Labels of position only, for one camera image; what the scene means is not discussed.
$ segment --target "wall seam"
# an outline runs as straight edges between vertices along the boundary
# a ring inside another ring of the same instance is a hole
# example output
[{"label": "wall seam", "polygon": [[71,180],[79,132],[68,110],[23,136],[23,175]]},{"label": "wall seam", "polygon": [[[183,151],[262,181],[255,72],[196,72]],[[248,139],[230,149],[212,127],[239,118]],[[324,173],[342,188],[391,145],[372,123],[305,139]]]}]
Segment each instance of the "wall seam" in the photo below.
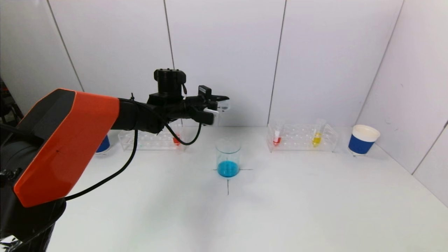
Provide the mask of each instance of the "wall seam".
[{"label": "wall seam", "polygon": [[285,13],[286,13],[286,3],[287,3],[287,0],[284,1],[283,19],[282,19],[282,22],[281,22],[279,46],[278,46],[278,49],[277,49],[276,68],[275,68],[275,70],[274,70],[274,81],[272,82],[271,102],[269,103],[269,113],[267,114],[267,123],[266,123],[266,125],[269,124],[269,119],[270,119],[270,117],[271,117],[272,98],[274,97],[274,86],[275,86],[275,83],[276,83],[277,66],[278,66],[278,63],[279,63],[279,54],[280,54],[281,36],[282,36],[282,34],[283,34],[284,16],[285,16]]},{"label": "wall seam", "polygon": [[54,23],[55,23],[55,25],[56,25],[56,29],[57,29],[57,32],[58,32],[58,34],[59,34],[59,37],[60,37],[60,39],[61,39],[61,41],[62,41],[62,45],[64,46],[64,49],[65,49],[65,52],[67,53],[67,56],[69,57],[69,61],[70,61],[70,64],[72,65],[73,71],[75,72],[76,79],[78,79],[79,86],[81,87],[81,90],[82,90],[83,92],[85,92],[85,91],[84,91],[84,87],[82,86],[81,80],[79,79],[78,72],[76,71],[76,69],[75,69],[75,65],[73,64],[72,57],[70,57],[69,51],[67,50],[67,46],[65,45],[65,41],[64,41],[64,39],[62,38],[62,34],[61,34],[61,32],[60,32],[60,30],[59,30],[59,26],[58,26],[58,24],[57,24],[57,22],[56,22],[55,15],[54,15],[54,13],[53,13],[53,9],[52,9],[52,6],[51,6],[51,4],[50,4],[50,0],[47,0],[47,4],[48,4],[48,7],[49,7],[49,9],[50,9],[50,13],[51,13],[51,15],[52,15],[53,21],[54,21]]}]

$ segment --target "test tube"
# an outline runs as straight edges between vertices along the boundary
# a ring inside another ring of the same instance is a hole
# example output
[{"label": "test tube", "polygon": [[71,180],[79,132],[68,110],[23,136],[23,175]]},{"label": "test tube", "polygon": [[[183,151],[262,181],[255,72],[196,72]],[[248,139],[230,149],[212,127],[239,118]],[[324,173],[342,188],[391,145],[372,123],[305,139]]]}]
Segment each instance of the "test tube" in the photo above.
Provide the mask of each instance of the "test tube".
[{"label": "test tube", "polygon": [[[178,136],[179,138],[181,138],[181,128],[182,128],[182,124],[180,124],[180,122],[173,122],[170,123],[170,127],[171,129],[174,131],[174,133],[176,134],[176,136]],[[181,143],[175,138],[172,138],[172,142],[174,143],[174,145],[179,146]]]},{"label": "test tube", "polygon": [[216,170],[218,174],[231,178],[240,170],[241,142],[237,138],[222,138],[216,142]]},{"label": "test tube", "polygon": [[279,120],[274,125],[274,138],[272,139],[274,146],[278,146],[281,142],[283,127],[284,127],[284,120]]},{"label": "test tube", "polygon": [[313,147],[316,148],[320,145],[320,141],[322,140],[322,133],[327,121],[323,119],[317,119],[316,124],[314,126],[314,135],[313,135]]}]

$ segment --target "blue paper cup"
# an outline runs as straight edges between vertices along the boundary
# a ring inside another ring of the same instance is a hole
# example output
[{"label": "blue paper cup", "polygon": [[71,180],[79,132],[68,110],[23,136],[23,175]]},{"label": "blue paper cup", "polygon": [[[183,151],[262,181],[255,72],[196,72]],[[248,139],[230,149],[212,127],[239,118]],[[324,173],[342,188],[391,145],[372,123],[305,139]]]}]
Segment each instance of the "blue paper cup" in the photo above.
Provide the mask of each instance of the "blue paper cup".
[{"label": "blue paper cup", "polygon": [[106,137],[104,138],[104,140],[101,142],[101,144],[99,145],[98,149],[96,150],[96,153],[101,153],[106,151],[107,149],[109,149],[109,147],[111,146],[110,142],[109,142],[109,138],[106,135]]},{"label": "blue paper cup", "polygon": [[370,126],[355,125],[350,138],[349,149],[354,154],[364,155],[370,150],[380,135],[378,130]]}]

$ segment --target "black cable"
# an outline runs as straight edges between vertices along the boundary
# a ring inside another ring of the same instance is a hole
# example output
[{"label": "black cable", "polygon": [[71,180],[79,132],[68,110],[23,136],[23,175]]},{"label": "black cable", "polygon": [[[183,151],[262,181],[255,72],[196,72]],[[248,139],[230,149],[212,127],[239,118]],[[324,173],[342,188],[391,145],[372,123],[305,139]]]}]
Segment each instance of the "black cable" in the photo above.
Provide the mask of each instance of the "black cable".
[{"label": "black cable", "polygon": [[198,132],[196,133],[196,136],[194,137],[194,139],[191,142],[184,142],[182,141],[177,135],[176,133],[174,133],[174,131],[171,129],[171,127],[168,125],[168,123],[163,119],[163,117],[161,117],[158,113],[156,113],[154,110],[152,110],[151,108],[148,107],[144,107],[145,109],[151,111],[154,115],[156,115],[161,121],[162,123],[165,125],[165,127],[167,127],[168,131],[172,134],[172,136],[179,141],[179,143],[183,144],[183,145],[192,145],[194,142],[196,142],[196,140],[199,137],[199,133],[201,133],[201,127],[202,127],[202,123],[199,123],[199,128],[198,128]]},{"label": "black cable", "polygon": [[15,133],[17,135],[29,135],[23,131],[21,131],[20,129],[16,128],[16,127],[12,127],[11,125],[8,125],[6,123],[0,123],[0,128],[7,130],[11,133]]},{"label": "black cable", "polygon": [[137,139],[138,139],[138,130],[135,130],[135,133],[134,133],[134,146],[133,146],[133,149],[132,149],[131,156],[129,157],[128,161],[126,162],[126,164],[121,169],[119,169],[117,172],[115,172],[114,174],[110,175],[109,177],[107,177],[107,178],[101,180],[100,182],[96,183],[95,185],[93,185],[93,186],[91,186],[91,187],[89,187],[89,188],[87,188],[87,189],[85,189],[83,191],[80,191],[79,193],[75,193],[73,195],[65,197],[65,200],[72,200],[72,199],[78,198],[79,196],[82,196],[82,195],[84,195],[84,194],[86,194],[86,193],[88,193],[88,192],[98,188],[99,186],[103,185],[107,181],[115,178],[117,175],[122,173],[129,166],[129,164],[131,163],[132,159],[134,158],[135,152],[137,151]]},{"label": "black cable", "polygon": [[183,145],[191,145],[191,144],[193,144],[193,143],[196,142],[196,140],[198,139],[198,137],[199,137],[199,133],[201,133],[201,126],[202,126],[202,123],[199,123],[199,128],[198,128],[198,132],[196,133],[196,136],[194,137],[194,139],[193,139],[191,142],[186,143],[186,142],[182,141],[182,140],[176,135],[176,133],[174,133],[174,131],[171,129],[170,126],[168,126],[168,124],[167,124],[166,122],[163,122],[163,123],[164,123],[165,127],[167,127],[167,129],[169,130],[169,132],[171,132],[172,136],[173,136],[177,141],[179,141],[179,143],[181,143],[181,144],[183,144]]}]

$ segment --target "white wall panel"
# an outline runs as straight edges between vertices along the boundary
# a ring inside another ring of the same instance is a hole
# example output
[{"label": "white wall panel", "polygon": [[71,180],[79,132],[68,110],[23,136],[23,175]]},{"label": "white wall panel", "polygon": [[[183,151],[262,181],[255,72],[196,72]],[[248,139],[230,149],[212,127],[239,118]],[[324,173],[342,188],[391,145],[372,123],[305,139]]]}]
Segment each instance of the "white wall panel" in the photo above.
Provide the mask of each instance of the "white wall panel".
[{"label": "white wall panel", "polygon": [[167,0],[176,68],[189,95],[198,85],[231,99],[222,126],[265,126],[284,0]]},{"label": "white wall panel", "polygon": [[50,0],[86,92],[146,102],[172,68],[163,0]]},{"label": "white wall panel", "polygon": [[402,0],[287,1],[271,119],[352,126]]},{"label": "white wall panel", "polygon": [[413,172],[448,118],[448,1],[407,0],[358,123]]},{"label": "white wall panel", "polygon": [[414,176],[448,207],[448,130],[440,135]]},{"label": "white wall panel", "polygon": [[0,0],[0,75],[23,113],[62,87],[81,90],[45,0]]}]

